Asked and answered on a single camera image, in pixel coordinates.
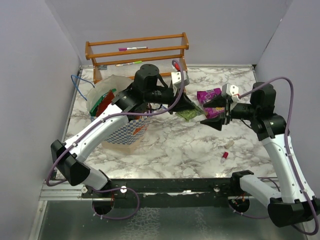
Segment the red Doritos chips bag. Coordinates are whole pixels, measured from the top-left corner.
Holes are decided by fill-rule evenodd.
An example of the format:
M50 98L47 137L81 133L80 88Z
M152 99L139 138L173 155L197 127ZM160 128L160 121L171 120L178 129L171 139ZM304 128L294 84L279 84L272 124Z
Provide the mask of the red Doritos chips bag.
M112 100L114 99L115 95L113 93L112 90L109 90L108 93L106 93L103 97L102 100L99 102L97 108L96 108L96 112L95 112L95 116L98 117L99 115L101 115L104 110L108 107L108 105L112 102Z

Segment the purple snack packet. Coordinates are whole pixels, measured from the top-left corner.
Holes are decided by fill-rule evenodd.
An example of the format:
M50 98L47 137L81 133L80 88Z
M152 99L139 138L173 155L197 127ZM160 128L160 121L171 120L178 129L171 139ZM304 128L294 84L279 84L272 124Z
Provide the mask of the purple snack packet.
M214 89L209 89L209 90L204 90L204 91L197 91L196 97L197 100L202 107L205 117L207 119L215 118L219 114L223 113L225 108L224 107L203 107L205 103L208 103L211 101L214 97L217 97L218 95L221 94L221 89L220 88L214 88Z

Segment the light green small sachet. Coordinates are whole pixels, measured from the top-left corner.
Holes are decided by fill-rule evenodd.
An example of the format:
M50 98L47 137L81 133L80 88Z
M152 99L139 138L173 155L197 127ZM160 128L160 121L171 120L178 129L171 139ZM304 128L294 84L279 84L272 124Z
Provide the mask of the light green small sachet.
M206 119L204 111L196 106L192 110L184 110L181 112L176 112L176 116L184 119L186 122L200 122Z

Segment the blue checkered paper bag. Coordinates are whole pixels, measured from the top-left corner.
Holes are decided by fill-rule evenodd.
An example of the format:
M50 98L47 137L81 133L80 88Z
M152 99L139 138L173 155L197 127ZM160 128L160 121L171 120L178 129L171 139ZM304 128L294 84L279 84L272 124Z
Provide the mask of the blue checkered paper bag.
M109 90L116 89L114 93L116 96L132 82L128 77L114 74L99 81L86 96L87 110L91 110L99 98L108 93ZM123 148L126 151L130 151L140 142L140 139L145 134L150 124L151 116L134 116L130 120L128 116L121 115L109 118L104 122L102 121L106 116L118 114L121 111L118 106L109 104L101 115L91 118L91 123L88 126L78 134L67 139L65 147L72 146L70 153L83 157L88 157L99 144L103 144L108 149L118 150Z

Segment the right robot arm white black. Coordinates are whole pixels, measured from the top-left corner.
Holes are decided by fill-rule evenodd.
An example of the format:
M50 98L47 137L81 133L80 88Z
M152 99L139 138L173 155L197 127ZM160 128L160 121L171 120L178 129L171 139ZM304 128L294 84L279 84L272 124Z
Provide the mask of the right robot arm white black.
M267 151L280 184L276 191L249 171L238 171L230 179L230 191L240 196L248 193L267 208L268 216L277 227L316 220L320 200L306 181L292 147L290 119L274 113L276 90L270 83L256 82L247 93L250 103L241 103L239 88L222 86L221 92L204 103L204 108L224 108L217 117L201 121L218 131L231 120L246 120Z

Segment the green Real chips bag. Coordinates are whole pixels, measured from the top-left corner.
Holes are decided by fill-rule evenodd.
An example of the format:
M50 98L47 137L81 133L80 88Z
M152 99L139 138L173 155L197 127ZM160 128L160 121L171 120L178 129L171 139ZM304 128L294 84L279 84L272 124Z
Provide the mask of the green Real chips bag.
M89 111L91 117L98 117L103 113L107 106L112 102L116 92L116 89L110 89L108 93L104 94L99 98L99 100L94 104L92 109Z

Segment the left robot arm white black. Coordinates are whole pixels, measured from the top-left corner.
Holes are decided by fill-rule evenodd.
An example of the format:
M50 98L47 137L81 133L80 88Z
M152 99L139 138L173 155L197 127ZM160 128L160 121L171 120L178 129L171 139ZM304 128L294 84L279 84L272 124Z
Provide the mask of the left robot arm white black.
M187 72L180 69L173 73L171 84L167 85L158 67L142 65L130 85L120 91L93 122L65 142L55 140L51 144L52 169L58 169L64 181L71 186L84 184L93 188L97 196L106 197L111 190L109 179L102 171L85 164L88 156L133 117L162 114L161 111L149 110L149 104L167 105L165 112L194 109L192 101L184 93L188 80Z

